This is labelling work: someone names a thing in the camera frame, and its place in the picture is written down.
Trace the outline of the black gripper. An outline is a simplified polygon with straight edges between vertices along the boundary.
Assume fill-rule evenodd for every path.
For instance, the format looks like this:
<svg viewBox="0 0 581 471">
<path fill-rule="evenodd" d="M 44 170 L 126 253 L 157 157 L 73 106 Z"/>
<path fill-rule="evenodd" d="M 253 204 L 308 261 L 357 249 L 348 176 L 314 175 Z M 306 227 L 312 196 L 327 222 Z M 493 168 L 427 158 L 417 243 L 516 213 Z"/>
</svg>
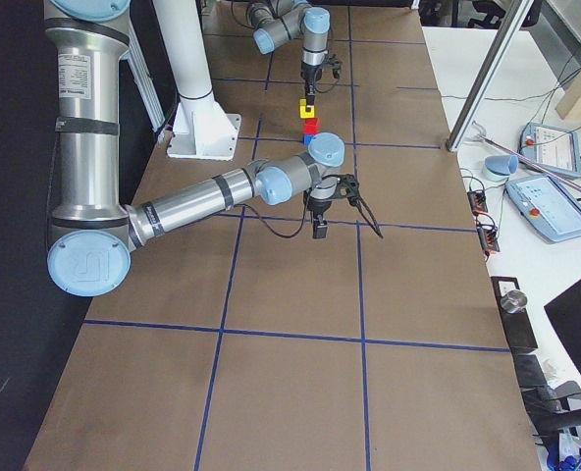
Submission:
<svg viewBox="0 0 581 471">
<path fill-rule="evenodd" d="M 307 106 L 315 105 L 315 88 L 317 81 L 322 77 L 321 65 L 301 63 L 300 75 L 304 81 L 304 95 Z"/>
<path fill-rule="evenodd" d="M 328 222 L 325 212 L 331 207 L 331 198 L 335 193 L 334 187 L 315 187 L 303 193 L 303 200 L 312 220 L 312 237 L 325 239 L 328 232 Z"/>
</svg>

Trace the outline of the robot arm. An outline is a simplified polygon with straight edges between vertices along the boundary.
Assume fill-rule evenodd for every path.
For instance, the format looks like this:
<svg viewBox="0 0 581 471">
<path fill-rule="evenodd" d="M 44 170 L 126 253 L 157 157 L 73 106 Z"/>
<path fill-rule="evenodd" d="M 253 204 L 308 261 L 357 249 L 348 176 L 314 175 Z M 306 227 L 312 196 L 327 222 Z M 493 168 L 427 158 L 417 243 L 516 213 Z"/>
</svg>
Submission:
<svg viewBox="0 0 581 471">
<path fill-rule="evenodd" d="M 329 11 L 308 1 L 249 1 L 245 20 L 253 30 L 252 37 L 263 55 L 302 38 L 300 75 L 304 81 L 303 107 L 306 111 L 312 111 L 317 82 L 328 59 Z"/>
<path fill-rule="evenodd" d="M 306 111 L 328 57 L 330 14 L 306 1 L 251 1 L 247 20 L 261 53 L 302 36 Z M 58 50 L 61 202 L 50 211 L 47 267 L 52 281 L 76 296 L 105 294 L 125 279 L 131 252 L 165 233 L 229 211 L 254 197 L 268 205 L 304 194 L 313 237 L 330 201 L 340 196 L 343 141 L 330 132 L 282 161 L 259 160 L 136 207 L 119 199 L 119 63 L 135 44 L 131 1 L 44 1 L 47 37 Z M 216 101 L 195 1 L 153 1 L 178 106 L 175 158 L 231 160 L 241 122 Z"/>
</svg>

